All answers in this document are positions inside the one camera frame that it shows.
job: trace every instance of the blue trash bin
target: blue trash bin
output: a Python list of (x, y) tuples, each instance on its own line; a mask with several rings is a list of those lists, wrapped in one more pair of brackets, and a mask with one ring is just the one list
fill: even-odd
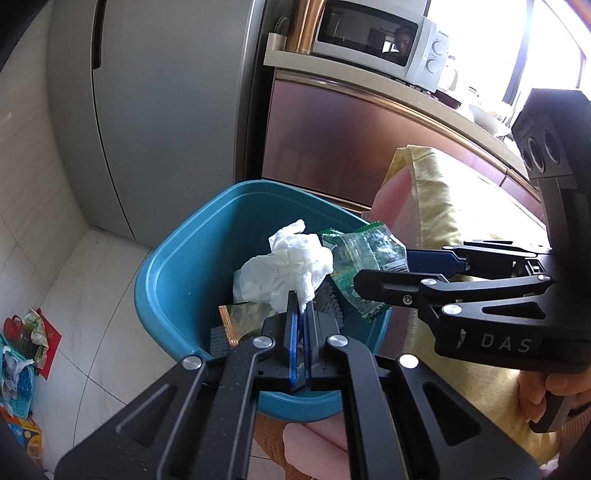
[[(302, 218), (306, 233), (357, 230), (367, 222), (299, 189), (267, 180), (230, 187), (193, 214), (147, 258), (135, 283), (144, 328), (175, 360), (210, 359), (210, 329), (222, 324), (218, 306), (232, 303), (234, 271), (269, 253), (268, 238)], [(342, 297), (342, 332), (377, 352), (389, 312), (367, 322)], [(342, 409), (339, 392), (299, 396), (264, 392), (259, 411), (286, 421), (317, 421)]]

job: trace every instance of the window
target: window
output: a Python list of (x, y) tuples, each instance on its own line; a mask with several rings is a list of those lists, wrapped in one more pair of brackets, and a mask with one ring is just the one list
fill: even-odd
[(581, 63), (581, 49), (566, 27), (545, 2), (535, 2), (527, 61), (515, 100), (516, 113), (521, 112), (532, 88), (577, 88)]
[(450, 36), (466, 86), (501, 101), (526, 24), (527, 0), (431, 0), (428, 17)]
[(431, 0), (428, 17), (449, 34), (465, 88), (507, 124), (532, 88), (591, 95), (591, 34), (564, 0)]

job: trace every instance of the white wall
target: white wall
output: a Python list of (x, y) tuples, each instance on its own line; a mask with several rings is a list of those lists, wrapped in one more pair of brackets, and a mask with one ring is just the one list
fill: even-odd
[(51, 124), (52, 9), (53, 0), (0, 72), (0, 320), (41, 305), (89, 227), (68, 185)]

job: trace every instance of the crumpled tissue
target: crumpled tissue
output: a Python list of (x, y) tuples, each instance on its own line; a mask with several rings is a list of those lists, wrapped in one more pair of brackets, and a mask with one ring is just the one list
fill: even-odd
[(315, 290), (333, 271), (332, 252), (315, 233), (302, 234), (305, 228), (301, 219), (283, 227), (269, 237), (270, 254), (253, 257), (234, 272), (234, 303), (269, 303), (283, 313), (290, 290), (295, 290), (303, 313)]

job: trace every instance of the copper pipe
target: copper pipe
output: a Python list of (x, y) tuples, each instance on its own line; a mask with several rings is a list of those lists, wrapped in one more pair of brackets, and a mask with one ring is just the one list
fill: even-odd
[(285, 50), (310, 55), (326, 0), (297, 0)]

